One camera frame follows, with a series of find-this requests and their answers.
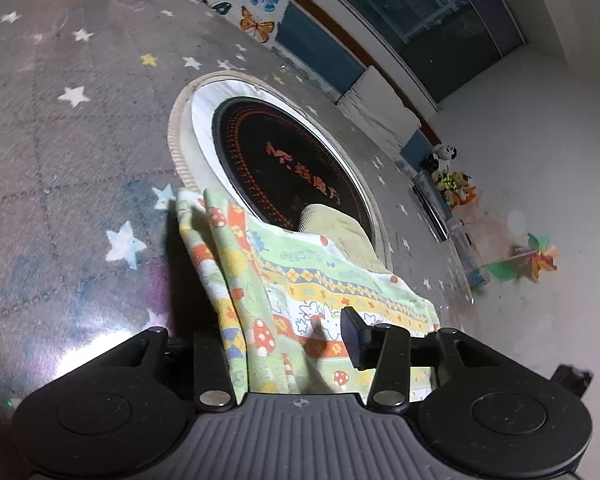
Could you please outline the beige cushion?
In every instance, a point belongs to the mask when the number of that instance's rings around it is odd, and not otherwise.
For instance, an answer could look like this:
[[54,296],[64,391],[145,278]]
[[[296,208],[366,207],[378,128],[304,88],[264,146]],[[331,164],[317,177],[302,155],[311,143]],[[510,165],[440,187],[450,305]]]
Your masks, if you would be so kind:
[[391,159],[401,157],[402,148],[422,125],[374,66],[340,96],[336,107]]

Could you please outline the black remote control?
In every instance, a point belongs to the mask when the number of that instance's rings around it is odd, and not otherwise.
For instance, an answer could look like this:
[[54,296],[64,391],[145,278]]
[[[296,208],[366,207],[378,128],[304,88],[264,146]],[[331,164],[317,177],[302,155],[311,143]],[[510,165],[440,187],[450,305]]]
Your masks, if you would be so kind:
[[439,243],[446,242],[450,237],[449,231],[444,221],[438,215],[436,208],[432,206],[432,203],[430,203],[426,194],[422,192],[422,189],[418,185],[413,186],[413,192],[418,198],[419,203],[422,205],[422,210],[425,213],[426,222],[430,227],[432,234],[434,234],[434,238]]

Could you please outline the dark window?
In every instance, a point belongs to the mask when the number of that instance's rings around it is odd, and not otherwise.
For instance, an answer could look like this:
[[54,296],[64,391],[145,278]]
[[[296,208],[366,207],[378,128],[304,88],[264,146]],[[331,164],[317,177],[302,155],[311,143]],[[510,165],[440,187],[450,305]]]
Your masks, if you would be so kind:
[[522,45],[504,0],[344,0],[441,102]]

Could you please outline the panda plush toy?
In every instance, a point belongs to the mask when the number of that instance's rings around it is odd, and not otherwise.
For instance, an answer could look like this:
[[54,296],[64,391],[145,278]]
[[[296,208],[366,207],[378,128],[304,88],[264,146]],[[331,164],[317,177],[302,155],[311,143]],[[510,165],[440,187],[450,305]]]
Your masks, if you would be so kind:
[[449,144],[438,144],[432,152],[419,163],[422,170],[428,174],[436,171],[449,172],[452,160],[457,158],[457,148]]

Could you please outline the colourful pinwheel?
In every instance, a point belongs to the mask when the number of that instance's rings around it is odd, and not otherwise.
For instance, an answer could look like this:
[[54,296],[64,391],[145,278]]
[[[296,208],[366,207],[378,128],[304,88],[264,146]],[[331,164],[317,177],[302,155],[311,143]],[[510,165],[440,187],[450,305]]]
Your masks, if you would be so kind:
[[555,272],[557,248],[547,235],[527,235],[527,245],[510,248],[509,255],[498,261],[484,264],[486,272],[501,282],[528,278],[536,282],[542,272]]

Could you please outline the clear plastic toy box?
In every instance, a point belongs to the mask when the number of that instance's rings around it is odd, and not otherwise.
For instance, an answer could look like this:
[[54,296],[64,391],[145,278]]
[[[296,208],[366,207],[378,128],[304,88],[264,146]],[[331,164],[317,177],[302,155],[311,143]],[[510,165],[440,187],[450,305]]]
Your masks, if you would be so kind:
[[490,275],[483,269],[483,258],[464,223],[452,218],[448,222],[448,229],[469,287],[476,288],[488,284]]

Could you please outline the blue sofa bench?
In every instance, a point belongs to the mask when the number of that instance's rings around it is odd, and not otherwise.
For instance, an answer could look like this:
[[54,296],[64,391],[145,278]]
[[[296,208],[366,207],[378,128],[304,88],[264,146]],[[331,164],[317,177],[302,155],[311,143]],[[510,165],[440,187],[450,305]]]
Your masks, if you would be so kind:
[[374,66],[422,124],[396,161],[400,166],[422,170],[419,163],[432,152],[438,138],[396,78],[313,0],[291,0],[271,49],[297,72],[311,77],[317,88],[334,103],[367,67]]

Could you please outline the round induction cooker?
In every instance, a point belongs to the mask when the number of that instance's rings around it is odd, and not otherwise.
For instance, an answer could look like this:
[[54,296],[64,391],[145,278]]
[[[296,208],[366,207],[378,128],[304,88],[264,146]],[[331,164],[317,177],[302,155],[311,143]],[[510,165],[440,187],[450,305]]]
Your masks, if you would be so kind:
[[222,191],[291,230],[306,206],[331,206],[356,220],[377,258],[393,267],[388,214],[363,172],[373,145],[333,105],[317,113],[306,96],[219,70],[178,92],[166,142],[186,188]]

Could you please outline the orange plush toys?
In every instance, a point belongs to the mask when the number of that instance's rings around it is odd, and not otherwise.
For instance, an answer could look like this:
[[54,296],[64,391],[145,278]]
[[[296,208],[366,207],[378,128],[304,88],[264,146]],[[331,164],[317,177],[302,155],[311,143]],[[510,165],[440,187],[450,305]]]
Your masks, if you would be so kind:
[[477,190],[469,174],[461,171],[435,171],[431,177],[449,210],[469,204],[477,198]]

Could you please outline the colourful patterned child garment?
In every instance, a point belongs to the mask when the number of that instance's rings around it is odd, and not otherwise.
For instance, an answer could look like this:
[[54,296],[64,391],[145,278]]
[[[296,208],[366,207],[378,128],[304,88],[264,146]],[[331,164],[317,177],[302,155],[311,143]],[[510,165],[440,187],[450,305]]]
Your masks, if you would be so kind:
[[439,327],[434,305],[398,276],[356,266],[318,234],[260,221],[212,190],[182,188],[178,229],[219,318],[234,393],[367,396],[369,370],[352,365],[340,312],[415,337]]

